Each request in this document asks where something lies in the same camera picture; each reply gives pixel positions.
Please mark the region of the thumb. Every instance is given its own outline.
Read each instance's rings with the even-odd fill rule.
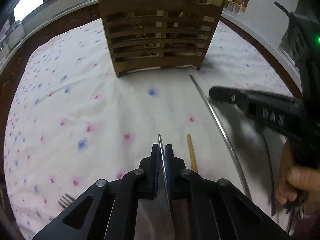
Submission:
[[[293,166],[287,174],[288,182],[305,191],[320,191],[320,171],[308,167]]]

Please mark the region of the blue flower print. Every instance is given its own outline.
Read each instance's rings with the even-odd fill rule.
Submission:
[[[64,75],[61,79],[60,79],[60,83],[62,83],[63,81],[65,81],[67,78],[67,75]]]
[[[82,152],[88,148],[88,140],[87,138],[80,139],[78,142],[78,150]]]
[[[70,93],[70,87],[66,87],[65,90],[64,90],[64,92],[65,92],[66,94],[69,94],[69,93]]]
[[[156,88],[149,88],[148,90],[148,95],[151,97],[156,97],[158,96],[158,90]]]

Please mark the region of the window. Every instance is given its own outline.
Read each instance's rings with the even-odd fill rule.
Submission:
[[[13,9],[16,21],[22,20],[41,4],[43,4],[43,0],[20,0],[17,6]]]

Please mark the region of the human hand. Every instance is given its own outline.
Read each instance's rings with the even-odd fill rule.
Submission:
[[[303,204],[305,215],[312,215],[320,210],[320,170],[302,167],[294,163],[292,146],[287,141],[282,148],[280,162],[280,179],[276,197],[281,205],[294,201],[297,189],[308,192],[308,198]]]

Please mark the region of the wooden slat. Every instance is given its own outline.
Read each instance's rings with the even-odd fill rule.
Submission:
[[[211,32],[202,31],[199,29],[192,28],[162,28],[162,27],[145,27],[145,28],[134,28],[128,29],[121,32],[109,33],[107,34],[107,38],[112,39],[116,37],[130,36],[130,35],[138,35],[145,33],[185,33],[185,34],[195,34],[195,35],[211,35]]]
[[[110,49],[120,48],[120,47],[128,47],[128,46],[137,46],[143,44],[155,44],[155,43],[191,43],[191,44],[206,44],[206,40],[199,40],[199,39],[134,39],[132,41],[123,41],[114,44],[109,44]]]
[[[198,65],[203,61],[201,56],[173,56],[173,57],[156,57],[152,58],[139,58],[129,61],[118,62],[115,64],[115,68],[118,72],[130,71],[136,69],[143,69],[149,67],[158,66],[175,66],[175,65]]]
[[[155,23],[155,22],[161,22],[163,18],[161,16],[137,16],[133,18],[120,18],[116,19],[110,22],[106,22],[105,27],[112,27],[112,26],[118,26],[118,25],[130,25],[130,24],[138,24],[138,23]],[[209,26],[212,27],[212,22],[202,21],[199,19],[194,18],[179,18],[179,17],[168,17],[167,22],[169,23],[175,23],[179,22],[181,24],[194,24],[194,25],[203,25],[203,26]]]
[[[216,17],[221,15],[221,7],[213,4],[200,4],[191,0],[105,0],[99,4],[101,14],[111,15],[128,11],[167,10],[188,11],[202,16]]]
[[[205,52],[205,49],[201,48],[153,48],[153,49],[136,49],[126,52],[120,52],[111,54],[113,58],[119,57],[132,57],[141,54],[151,54],[151,53],[166,53],[166,52]]]

